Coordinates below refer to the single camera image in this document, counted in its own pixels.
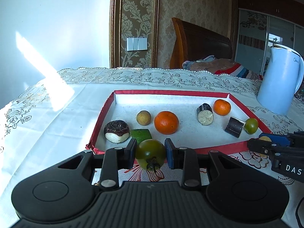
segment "white tray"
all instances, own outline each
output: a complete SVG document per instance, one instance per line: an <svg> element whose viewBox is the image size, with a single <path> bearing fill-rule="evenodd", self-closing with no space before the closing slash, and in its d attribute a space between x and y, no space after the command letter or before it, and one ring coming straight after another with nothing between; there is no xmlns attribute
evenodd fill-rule
<svg viewBox="0 0 304 228"><path fill-rule="evenodd" d="M231 104L231 112L227 116L214 114L213 123L204 126L197 119L196 109L203 103L213 107L217 99L224 99ZM147 110L152 116L152 121L147 126L141 126L136 121L136 115L141 110ZM171 111L179 119L177 132L170 135L159 133L154 127L154 117L161 111ZM107 141L103 130L105 125L113 120L125 121L130 129L147 128L152 138L164 143L166 138L171 138L176 147L186 146L196 149L199 153L207 153L210 147L232 154L245 151L246 141L250 138L258 138L262 132L271 131L258 119L259 128L256 133L249 135L244 130L239 138L225 132L230 117L246 121L249 117L258 119L248 108L230 93L197 92L197 91L172 91L172 90L118 90L108 98L101 110L98 121L88 148L95 153L103 153L118 144ZM126 147L130 138L120 143Z"/></svg>

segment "yellow fruit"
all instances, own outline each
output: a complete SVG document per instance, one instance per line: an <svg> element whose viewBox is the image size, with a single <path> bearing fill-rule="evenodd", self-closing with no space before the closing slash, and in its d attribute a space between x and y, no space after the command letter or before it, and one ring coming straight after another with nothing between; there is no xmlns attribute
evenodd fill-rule
<svg viewBox="0 0 304 228"><path fill-rule="evenodd" d="M271 139L268 136L261 136L259 140L271 141ZM266 157L266 155L264 154L259 154L259 155L264 158Z"/></svg>
<svg viewBox="0 0 304 228"><path fill-rule="evenodd" d="M147 111L141 111L137 114L136 120L140 125L146 126L151 122L151 114Z"/></svg>

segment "window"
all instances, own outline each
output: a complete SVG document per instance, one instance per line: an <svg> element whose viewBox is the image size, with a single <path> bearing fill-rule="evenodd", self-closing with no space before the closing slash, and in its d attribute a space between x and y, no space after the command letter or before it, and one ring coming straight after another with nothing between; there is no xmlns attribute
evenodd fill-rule
<svg viewBox="0 0 304 228"><path fill-rule="evenodd" d="M279 36L276 36L276 35L273 35L271 33L269 33L268 39L272 43L279 43L279 44L283 43L283 38L281 38Z"/></svg>

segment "white wall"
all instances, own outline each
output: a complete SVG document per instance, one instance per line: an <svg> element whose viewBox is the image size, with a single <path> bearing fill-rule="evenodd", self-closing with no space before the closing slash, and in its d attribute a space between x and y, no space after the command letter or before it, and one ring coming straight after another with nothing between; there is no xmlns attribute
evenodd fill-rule
<svg viewBox="0 0 304 228"><path fill-rule="evenodd" d="M109 67L110 0L0 0L0 108L44 76L16 32L57 71Z"/></svg>

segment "patterned wallpaper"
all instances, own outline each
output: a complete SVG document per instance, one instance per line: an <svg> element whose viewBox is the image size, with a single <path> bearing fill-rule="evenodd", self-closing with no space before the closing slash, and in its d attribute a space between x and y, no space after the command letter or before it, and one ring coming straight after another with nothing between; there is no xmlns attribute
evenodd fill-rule
<svg viewBox="0 0 304 228"><path fill-rule="evenodd" d="M229 10L229 0L159 0L157 67L169 68L176 39L172 17L228 36Z"/></svg>
<svg viewBox="0 0 304 228"><path fill-rule="evenodd" d="M151 67L154 0L122 0L122 67ZM148 38L148 50L127 51L127 38Z"/></svg>

